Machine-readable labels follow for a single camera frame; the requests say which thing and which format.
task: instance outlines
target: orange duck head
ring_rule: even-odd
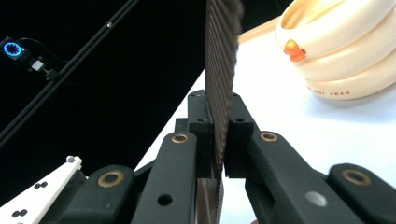
[[[289,40],[285,46],[285,53],[290,56],[290,60],[294,63],[299,62],[305,58],[305,50],[300,49],[294,40]]]

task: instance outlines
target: cable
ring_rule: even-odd
[[[17,41],[22,42],[22,41],[31,41],[34,42],[38,45],[40,45],[43,49],[45,49],[49,54],[51,54],[56,60],[60,61],[61,63],[69,63],[70,61],[65,60],[65,59],[61,59],[60,57],[58,57],[54,52],[52,52],[47,46],[45,46],[43,43],[41,43],[40,41],[33,39],[33,38],[28,38],[28,37],[24,37],[24,38],[20,38]]]

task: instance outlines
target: blue light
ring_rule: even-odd
[[[21,46],[14,42],[6,43],[3,47],[3,49],[4,49],[4,52],[11,57],[17,57],[22,53]]]

